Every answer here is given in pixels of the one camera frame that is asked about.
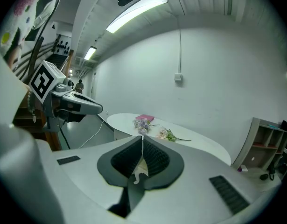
oval table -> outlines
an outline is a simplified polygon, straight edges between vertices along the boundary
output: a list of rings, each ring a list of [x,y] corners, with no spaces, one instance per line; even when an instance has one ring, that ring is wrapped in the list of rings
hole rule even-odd
[[[116,137],[116,140],[126,138],[129,136],[140,135],[133,124],[133,120],[137,116],[139,116],[139,114],[119,113],[108,117],[107,123],[112,128],[114,128],[114,136]],[[192,130],[186,129],[184,127],[175,125],[170,122],[166,122],[161,119],[154,118],[154,120],[151,122],[151,125],[159,125],[159,126],[151,127],[151,129],[147,133],[148,136],[157,137],[161,127],[163,126],[166,129],[171,129],[172,133],[177,138],[184,140],[191,140],[191,141],[177,140],[176,143],[203,150],[209,154],[214,155],[218,159],[225,162],[227,165],[229,166],[231,165],[231,157],[229,156],[228,152],[217,142]]]

flower bouquet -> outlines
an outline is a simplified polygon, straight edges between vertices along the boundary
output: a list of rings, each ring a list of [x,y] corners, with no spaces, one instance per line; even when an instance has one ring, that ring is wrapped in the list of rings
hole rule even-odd
[[[166,129],[164,127],[161,128],[160,133],[157,135],[157,138],[163,139],[163,140],[169,140],[172,142],[175,142],[176,140],[191,141],[191,140],[183,140],[183,139],[175,137],[175,135],[171,132],[170,129]]]
[[[157,126],[157,125],[151,125],[151,123],[146,119],[134,119],[133,120],[135,128],[138,130],[138,133],[141,135],[146,135],[150,127]]]

wall switch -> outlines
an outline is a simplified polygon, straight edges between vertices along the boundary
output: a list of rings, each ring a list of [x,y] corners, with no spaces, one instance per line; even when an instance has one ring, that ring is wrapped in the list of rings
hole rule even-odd
[[[175,81],[182,81],[182,74],[181,73],[175,73]]]

bookshelf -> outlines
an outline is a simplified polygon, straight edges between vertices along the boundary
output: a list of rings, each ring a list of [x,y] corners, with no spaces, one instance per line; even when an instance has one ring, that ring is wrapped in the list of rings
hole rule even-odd
[[[248,170],[266,171],[272,161],[277,165],[286,145],[287,131],[279,124],[253,118],[245,144],[232,166],[238,169],[244,164]]]

fluorescent light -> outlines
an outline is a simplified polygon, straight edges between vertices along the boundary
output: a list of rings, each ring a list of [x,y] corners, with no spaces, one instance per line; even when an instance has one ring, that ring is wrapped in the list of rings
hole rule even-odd
[[[89,60],[90,58],[91,58],[91,56],[92,56],[92,54],[95,52],[97,50],[97,48],[95,48],[95,47],[90,47],[89,49],[88,49],[88,52],[86,53],[86,55],[85,55],[85,57],[84,57],[84,60]]]
[[[106,30],[115,33],[118,29],[124,26],[132,18],[138,16],[139,14],[156,7],[158,5],[167,3],[168,0],[139,0],[132,6],[130,6],[126,11],[119,15],[107,28]]]

